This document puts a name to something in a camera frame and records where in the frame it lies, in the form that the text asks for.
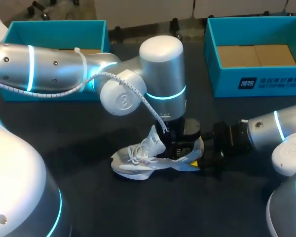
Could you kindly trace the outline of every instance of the cardboard box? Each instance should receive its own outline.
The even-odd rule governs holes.
[[[223,68],[296,66],[286,44],[254,46],[218,46]]]
[[[74,49],[61,49],[62,52],[74,53]],[[101,53],[100,49],[80,49],[83,54],[97,54]]]
[[[296,95],[296,17],[209,18],[204,53],[215,97]]]
[[[86,21],[18,21],[12,22],[3,40],[38,47],[70,50],[79,47],[84,53],[110,51],[110,41],[103,20]],[[5,101],[94,101],[95,93],[74,93],[69,96],[43,99],[1,90]]]

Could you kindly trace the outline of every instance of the white shoelace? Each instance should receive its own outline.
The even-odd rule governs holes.
[[[146,149],[146,151],[143,152],[143,147],[147,148],[146,139],[144,139],[140,144],[138,144],[133,151],[131,151],[130,147],[128,147],[128,161],[131,161],[133,164],[139,164],[141,161],[145,161],[147,163],[158,162],[157,160],[153,160],[155,159],[155,157],[148,157],[149,151],[148,149]]]

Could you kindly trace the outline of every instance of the shoe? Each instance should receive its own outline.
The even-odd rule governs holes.
[[[148,137],[141,143],[122,148],[114,153],[111,167],[117,174],[135,180],[145,180],[159,169],[173,168],[178,171],[196,171],[199,169],[190,163],[202,156],[204,143],[199,138],[194,144],[193,151],[178,160],[156,157],[165,150],[166,147],[153,125]]]

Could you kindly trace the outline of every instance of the black table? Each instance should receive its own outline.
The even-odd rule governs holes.
[[[296,97],[214,99],[203,45],[184,47],[186,116],[203,131],[296,104]],[[115,44],[112,51],[126,60],[139,45]],[[232,159],[219,176],[169,169],[131,181],[112,172],[109,158],[148,134],[154,121],[143,105],[115,117],[99,102],[5,103],[0,96],[0,118],[42,155],[71,206],[75,236],[270,236],[265,208],[278,185],[270,152]]]

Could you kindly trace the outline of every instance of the blue box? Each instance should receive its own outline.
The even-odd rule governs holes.
[[[222,67],[218,46],[268,44],[288,45],[296,62],[296,17],[209,18],[204,53],[214,96],[296,95],[296,66]]]
[[[12,22],[3,40],[5,43],[17,43],[55,49],[100,49],[110,51],[106,21],[16,21]],[[24,96],[1,90],[5,101],[51,101]],[[94,93],[75,93],[52,101],[93,101],[99,100]]]

